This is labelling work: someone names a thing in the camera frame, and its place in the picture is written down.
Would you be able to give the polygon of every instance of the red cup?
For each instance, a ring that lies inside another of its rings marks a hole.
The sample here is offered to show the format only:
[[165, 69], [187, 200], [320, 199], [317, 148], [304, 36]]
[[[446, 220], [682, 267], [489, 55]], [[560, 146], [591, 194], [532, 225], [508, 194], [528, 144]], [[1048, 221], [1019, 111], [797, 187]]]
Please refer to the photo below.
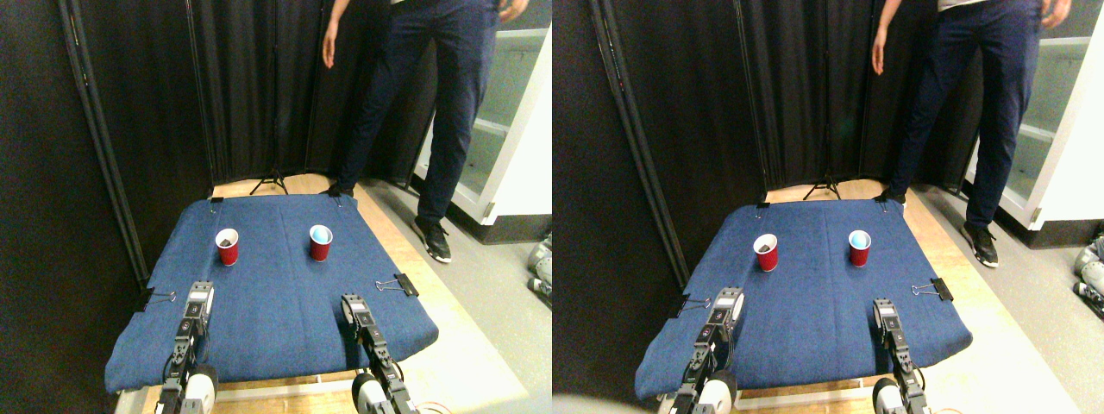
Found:
[[310, 227], [310, 257], [315, 262], [325, 262], [330, 254], [330, 243], [333, 242], [333, 232], [330, 227], [316, 224]]
[[760, 267], [763, 272], [774, 270], [778, 266], [778, 237], [774, 234], [764, 234], [755, 240], [752, 245], [755, 255], [758, 256]]
[[867, 257], [870, 256], [870, 234], [856, 230], [847, 236], [847, 241], [851, 245], [851, 264], [857, 267], [866, 266]]
[[214, 235], [214, 245], [219, 247], [219, 258], [222, 264], [233, 266], [237, 263], [237, 231], [223, 229]]

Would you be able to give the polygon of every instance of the navy pants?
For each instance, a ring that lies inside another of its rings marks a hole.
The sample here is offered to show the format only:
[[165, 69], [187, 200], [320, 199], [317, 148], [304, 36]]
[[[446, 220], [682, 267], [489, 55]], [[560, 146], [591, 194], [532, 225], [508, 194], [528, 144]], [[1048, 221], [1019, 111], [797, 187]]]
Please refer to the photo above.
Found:
[[1038, 0], [987, 0], [940, 12], [890, 192], [907, 190], [935, 116], [980, 46], [985, 94], [966, 224], [983, 227], [992, 222], [1012, 168], [1020, 118], [1031, 97], [1040, 8]]
[[445, 216], [471, 142], [495, 53], [496, 0], [405, 0], [392, 6], [382, 57], [372, 72], [338, 185], [351, 189], [368, 162], [395, 94], [415, 71], [429, 40], [437, 43], [437, 113], [425, 188], [417, 204], [422, 220]]

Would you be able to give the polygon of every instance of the man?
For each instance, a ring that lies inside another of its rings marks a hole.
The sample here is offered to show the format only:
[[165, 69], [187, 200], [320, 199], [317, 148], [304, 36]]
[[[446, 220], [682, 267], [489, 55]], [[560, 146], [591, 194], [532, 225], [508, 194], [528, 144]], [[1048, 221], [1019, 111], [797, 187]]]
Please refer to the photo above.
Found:
[[[874, 72], [879, 75], [890, 21], [900, 4], [901, 0], [885, 0], [882, 9], [872, 52]], [[940, 17], [920, 75], [901, 158], [890, 187], [874, 198], [904, 204], [904, 193], [916, 172], [935, 116], [980, 46], [985, 84], [978, 127], [980, 144], [974, 192], [962, 233], [974, 256], [988, 267], [997, 267], [997, 250], [988, 226], [1008, 181], [1020, 118], [1031, 96], [1040, 25], [1054, 28], [1070, 13], [1070, 0], [1054, 0], [1053, 6], [1051, 10], [1051, 0], [938, 0]], [[1050, 14], [1042, 18], [1047, 11]]]
[[[453, 261], [440, 219], [459, 182], [476, 110], [482, 102], [495, 53], [498, 22], [513, 20], [529, 0], [391, 0], [391, 21], [383, 53], [352, 128], [344, 164], [326, 193], [352, 195], [368, 152], [395, 94], [410, 77], [429, 39], [437, 42], [437, 113], [434, 117], [429, 170], [412, 227], [429, 256]], [[322, 61], [333, 67], [338, 23], [349, 0], [336, 0], [322, 41]]]

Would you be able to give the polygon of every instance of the white cabinet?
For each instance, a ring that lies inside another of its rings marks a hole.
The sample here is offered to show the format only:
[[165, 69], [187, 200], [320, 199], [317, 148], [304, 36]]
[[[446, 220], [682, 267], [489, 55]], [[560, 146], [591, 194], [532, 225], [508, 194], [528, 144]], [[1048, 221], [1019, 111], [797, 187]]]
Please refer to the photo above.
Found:
[[[1031, 100], [1000, 199], [1030, 231], [1047, 221], [1104, 219], [1104, 41], [1091, 25], [1085, 31], [1039, 42]], [[975, 147], [966, 171], [972, 183], [976, 166]]]
[[[414, 173], [425, 178], [433, 127]], [[481, 225], [552, 214], [552, 31], [501, 30], [453, 203]]]

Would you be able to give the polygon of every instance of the cord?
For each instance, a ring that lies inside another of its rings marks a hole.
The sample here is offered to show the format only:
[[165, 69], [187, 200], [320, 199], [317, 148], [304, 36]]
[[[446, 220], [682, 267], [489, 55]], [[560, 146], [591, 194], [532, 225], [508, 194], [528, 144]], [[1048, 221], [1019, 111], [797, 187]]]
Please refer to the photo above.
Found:
[[164, 358], [164, 364], [161, 365], [161, 382], [164, 382], [166, 375], [168, 375], [168, 374], [164, 373], [164, 370], [167, 370], [169, 368], [169, 361], [172, 361], [172, 354], [171, 353], [168, 357]]

